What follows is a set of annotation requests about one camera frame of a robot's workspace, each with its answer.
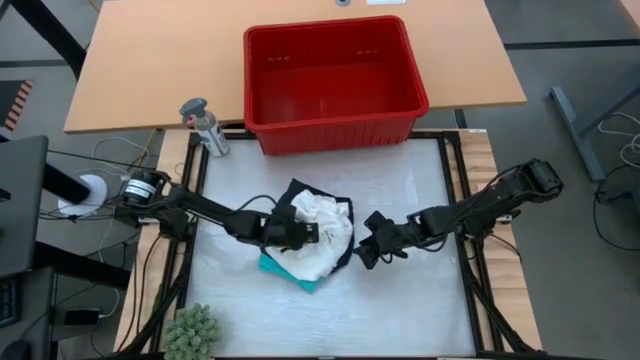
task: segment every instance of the keyboard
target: keyboard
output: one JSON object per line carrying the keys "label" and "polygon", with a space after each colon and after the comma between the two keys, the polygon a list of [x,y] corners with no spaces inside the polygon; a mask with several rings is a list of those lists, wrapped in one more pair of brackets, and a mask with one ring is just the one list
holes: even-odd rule
{"label": "keyboard", "polygon": [[20,320],[20,299],[16,278],[0,279],[0,328]]}

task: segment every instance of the green succulent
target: green succulent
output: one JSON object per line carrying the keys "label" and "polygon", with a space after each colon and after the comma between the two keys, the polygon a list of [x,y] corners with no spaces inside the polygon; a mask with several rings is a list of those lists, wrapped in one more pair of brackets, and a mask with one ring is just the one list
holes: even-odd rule
{"label": "green succulent", "polygon": [[209,305],[196,304],[180,309],[167,324],[165,360],[208,360],[212,345],[220,340],[218,321],[211,316]]}

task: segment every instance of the gray bottle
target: gray bottle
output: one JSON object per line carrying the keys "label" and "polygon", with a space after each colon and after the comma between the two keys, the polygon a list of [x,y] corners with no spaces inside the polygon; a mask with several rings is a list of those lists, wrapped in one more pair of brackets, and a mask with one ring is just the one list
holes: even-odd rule
{"label": "gray bottle", "polygon": [[206,109],[207,100],[195,98],[180,108],[182,123],[193,125],[211,156],[220,157],[229,152],[229,144],[216,117]]}

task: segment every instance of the white cloth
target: white cloth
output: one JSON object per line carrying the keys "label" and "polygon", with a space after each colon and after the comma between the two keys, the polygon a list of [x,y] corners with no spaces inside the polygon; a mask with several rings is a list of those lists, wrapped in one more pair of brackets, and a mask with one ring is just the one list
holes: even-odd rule
{"label": "white cloth", "polygon": [[316,281],[328,276],[347,251],[353,234],[349,205],[309,190],[296,195],[291,205],[296,207],[296,220],[318,224],[319,240],[296,251],[268,247],[267,254],[298,280]]}

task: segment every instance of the red bin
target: red bin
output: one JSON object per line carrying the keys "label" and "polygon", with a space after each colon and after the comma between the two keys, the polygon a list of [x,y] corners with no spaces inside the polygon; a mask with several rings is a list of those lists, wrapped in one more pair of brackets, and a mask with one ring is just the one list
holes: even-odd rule
{"label": "red bin", "polygon": [[267,155],[397,144],[429,109],[395,16],[252,27],[244,70],[245,124]]}

